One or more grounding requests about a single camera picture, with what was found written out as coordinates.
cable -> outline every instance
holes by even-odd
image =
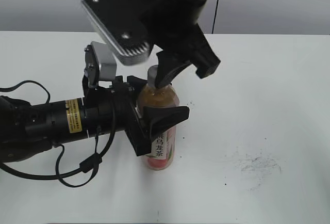
[[[97,153],[97,145],[98,145],[98,135],[101,131],[101,127],[98,127],[96,129],[96,135],[95,135],[95,150],[94,150],[94,154],[93,154],[93,171],[92,171],[92,174],[91,174],[91,177],[89,177],[89,180],[82,183],[82,184],[79,184],[79,185],[73,185],[73,184],[69,184],[68,182],[66,182],[63,177],[61,176],[60,172],[59,172],[59,165],[60,165],[60,161],[64,155],[64,151],[65,151],[65,148],[62,144],[60,144],[59,146],[62,147],[62,152],[60,153],[60,155],[58,156],[57,160],[56,160],[56,164],[55,164],[55,173],[56,173],[56,177],[58,179],[58,181],[60,181],[61,184],[69,187],[69,188],[79,188],[79,187],[82,187],[86,184],[88,184],[95,176],[96,174],[98,173],[98,168],[99,168],[99,161],[100,161],[100,155]]]
[[[0,163],[0,169],[4,170],[5,172],[7,172],[7,173],[9,173],[13,176],[16,176],[16,177],[19,177],[19,178],[22,178],[22,179],[38,180],[38,181],[57,180],[56,175],[33,175],[33,174],[28,174],[28,173],[17,171],[17,170],[7,166],[6,164],[4,164],[2,162]],[[70,171],[68,173],[64,173],[61,176],[62,176],[62,178],[68,178],[68,177],[77,175],[80,172],[81,172],[80,169],[76,169],[76,170]]]
[[[113,102],[112,99],[110,99],[110,105],[111,105],[111,108],[112,108],[112,126],[111,126],[111,131],[110,131],[111,133],[110,133],[108,142],[106,143],[104,149],[100,153],[101,158],[109,151],[109,149],[110,149],[110,147],[113,143],[113,140],[114,140],[114,135],[116,133],[116,130],[115,130],[116,129],[115,125],[116,125],[116,122],[117,122],[116,114],[115,114],[116,113],[116,110],[115,110],[116,107],[115,107],[114,102]]]
[[[212,34],[215,33],[215,25],[216,25],[216,21],[217,21],[217,14],[218,14],[218,6],[219,6],[219,0],[217,0],[217,6],[216,6],[216,12],[214,14],[214,20],[213,20],[213,27],[212,27]]]
[[[14,91],[14,90],[16,90],[17,88],[19,88],[20,86],[22,86],[26,83],[33,83],[33,84],[36,84],[36,85],[40,86],[42,89],[44,89],[47,92],[47,95],[48,95],[46,104],[48,104],[50,102],[50,99],[51,99],[50,93],[47,91],[47,89],[43,85],[41,85],[39,82],[36,82],[36,81],[22,81],[22,82],[18,83],[17,85],[13,86],[13,87],[0,88],[0,92]],[[110,146],[113,143],[114,135],[116,133],[116,130],[115,130],[116,129],[116,114],[115,114],[116,110],[115,110],[115,106],[114,106],[114,103],[113,103],[112,99],[110,99],[110,104],[111,104],[111,107],[112,107],[111,134],[109,136],[109,139],[108,139],[108,142],[107,142],[106,146],[104,147],[104,149],[100,153],[100,158],[102,158],[107,153],[107,151],[109,150]],[[97,148],[97,144],[98,144],[98,135],[97,135],[97,141],[96,141],[96,137],[95,137],[95,142],[96,142],[95,153],[97,153],[96,148]],[[57,161],[56,161],[57,164],[59,164],[59,161],[60,161],[60,159],[62,158],[62,156],[64,154],[64,146],[63,145],[60,145],[60,146],[62,146],[62,152],[60,153],[59,157],[57,158]],[[96,166],[94,164],[92,175],[95,173],[94,172],[95,168],[96,168]],[[56,175],[34,175],[34,174],[28,174],[28,173],[17,171],[15,169],[5,165],[3,162],[0,162],[0,169],[4,170],[5,172],[7,172],[7,173],[9,173],[13,176],[23,178],[23,179],[38,180],[38,181],[49,181],[49,180],[59,180],[59,178],[61,178],[60,182],[64,181],[63,180],[64,178],[68,178],[68,177],[77,175],[78,173],[82,172],[82,169],[78,168],[76,170],[73,170],[73,171],[70,171],[70,172],[67,172],[67,173],[64,173],[64,174],[57,173]]]
[[[12,92],[12,91],[15,91],[17,88],[21,87],[22,85],[24,84],[27,84],[27,83],[32,83],[32,84],[35,84],[35,85],[38,85],[40,86],[42,89],[45,90],[45,92],[47,92],[47,100],[46,100],[46,104],[49,104],[50,100],[51,100],[51,94],[49,91],[47,91],[47,89],[41,85],[39,82],[36,82],[36,81],[22,81],[20,83],[18,83],[17,85],[15,86],[12,86],[12,87],[8,87],[8,88],[0,88],[0,92]]]

bottle label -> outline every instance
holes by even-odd
[[[151,154],[148,156],[154,159],[166,159],[168,152],[168,139],[167,133],[164,132],[157,137],[157,139],[151,145]]]

bottle cap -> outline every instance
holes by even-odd
[[[153,87],[153,88],[155,88],[155,80],[156,80],[156,76],[157,76],[157,69],[158,69],[157,65],[154,65],[154,66],[152,66],[148,69],[148,78],[147,78],[148,85]]]

black cable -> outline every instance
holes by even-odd
[[[112,145],[112,143],[113,143],[113,140],[114,140],[114,135],[115,135],[115,133],[116,133],[116,122],[117,122],[117,120],[116,120],[116,107],[115,107],[115,105],[114,105],[114,102],[113,102],[113,100],[112,99],[110,99],[110,105],[111,105],[111,108],[112,108],[112,126],[111,126],[111,133],[110,133],[110,136],[109,136],[109,139],[108,139],[108,142],[106,143],[106,145],[105,145],[105,147],[104,147],[104,149],[101,151],[101,153],[100,153],[100,156],[101,156],[101,158],[109,151],[109,149],[110,149],[110,147],[111,147],[111,145]]]
[[[19,177],[19,178],[22,178],[22,179],[38,180],[38,181],[57,180],[56,175],[34,175],[34,174],[28,174],[28,173],[17,171],[17,170],[15,170],[15,169],[7,166],[6,164],[4,164],[2,162],[0,163],[0,169],[1,170],[4,170],[5,172],[7,172],[7,173],[9,173],[9,174],[11,174],[13,176],[16,176],[16,177]],[[80,172],[81,172],[80,169],[76,169],[76,170],[70,171],[68,173],[64,173],[61,176],[62,176],[62,178],[68,178],[68,177],[77,175]]]
[[[60,172],[59,172],[59,165],[60,165],[60,161],[64,155],[64,151],[65,148],[62,144],[60,144],[59,146],[62,147],[62,152],[60,153],[60,155],[58,156],[57,160],[56,160],[56,164],[55,164],[55,173],[56,173],[56,177],[58,179],[58,181],[60,181],[63,185],[69,187],[69,188],[79,188],[82,187],[86,184],[88,184],[98,173],[98,168],[99,168],[99,161],[100,161],[100,155],[97,153],[97,145],[98,145],[98,135],[100,133],[101,128],[97,128],[96,129],[96,135],[95,135],[95,150],[94,150],[94,156],[93,156],[93,171],[91,174],[91,177],[89,177],[89,180],[87,180],[86,182],[79,184],[79,185],[73,185],[73,184],[69,184],[68,182],[66,182],[63,177],[61,176]]]
[[[216,21],[217,21],[217,15],[218,15],[218,6],[219,6],[219,0],[217,0],[217,6],[216,6],[216,12],[214,14],[214,20],[213,20],[213,27],[212,27],[212,34],[215,33],[215,25],[216,25]]]
[[[21,85],[24,85],[26,83],[33,83],[33,84],[36,84],[36,85],[40,86],[42,89],[44,89],[47,92],[47,95],[48,95],[46,104],[48,104],[50,102],[50,100],[51,100],[50,93],[47,91],[47,89],[43,85],[41,85],[39,82],[36,82],[36,81],[22,81],[22,82],[18,83],[17,85],[13,86],[13,87],[0,88],[0,92],[11,92],[11,91],[14,91],[17,88],[19,88]],[[107,153],[107,151],[109,150],[110,146],[112,145],[113,140],[114,140],[114,135],[115,135],[115,132],[116,132],[116,130],[115,130],[116,129],[116,126],[115,126],[116,125],[116,114],[115,114],[116,113],[116,110],[115,110],[114,103],[113,103],[113,100],[112,99],[110,99],[110,104],[112,106],[111,134],[109,136],[109,139],[108,139],[108,142],[107,142],[106,146],[104,147],[104,149],[100,153],[100,157],[101,158]],[[61,158],[63,156],[64,146],[62,148],[63,148],[63,151],[61,152],[60,156],[57,158],[57,161],[59,160],[59,158]],[[29,180],[38,180],[38,181],[58,180],[59,179],[59,176],[62,179],[64,179],[64,178],[68,178],[68,177],[77,175],[78,173],[82,172],[81,168],[78,168],[76,170],[73,170],[73,171],[70,171],[70,172],[67,172],[67,173],[63,173],[63,174],[60,174],[60,175],[34,175],[34,174],[28,174],[28,173],[17,171],[15,169],[13,169],[13,168],[5,165],[3,162],[0,162],[0,169],[2,169],[3,171],[5,171],[5,172],[7,172],[7,173],[9,173],[9,174],[11,174],[13,176],[19,177],[19,178],[29,179]]]
[[[51,100],[51,94],[49,91],[47,91],[47,89],[41,85],[39,82],[36,82],[36,81],[22,81],[20,83],[18,83],[17,85],[13,86],[13,87],[8,87],[8,88],[0,88],[0,92],[12,92],[12,91],[15,91],[17,88],[21,87],[22,85],[24,84],[27,84],[27,83],[32,83],[32,84],[35,84],[35,85],[38,85],[40,86],[42,89],[45,90],[45,92],[47,92],[47,100],[46,100],[46,104],[49,104],[50,100]]]

robotic arm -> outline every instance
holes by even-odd
[[[124,83],[116,76],[117,63],[131,66],[148,59],[154,45],[158,53],[155,87],[168,85],[191,64],[200,78],[213,74],[220,61],[210,48],[198,17],[207,0],[82,0],[82,5],[105,44],[92,42],[85,48],[86,68],[81,99],[31,106],[23,100],[0,97],[0,168],[21,178],[33,180],[59,179],[93,169],[96,175],[102,157],[108,151],[116,131],[124,130],[136,155],[151,152],[155,138],[185,121],[189,108],[145,108],[143,118],[136,112],[136,99],[146,84],[143,79],[129,76]],[[110,81],[109,88],[98,85]],[[13,88],[0,88],[10,92]],[[47,151],[88,137],[110,133],[104,150],[80,163],[72,172],[56,175],[29,175],[11,169],[4,163],[25,160]]]

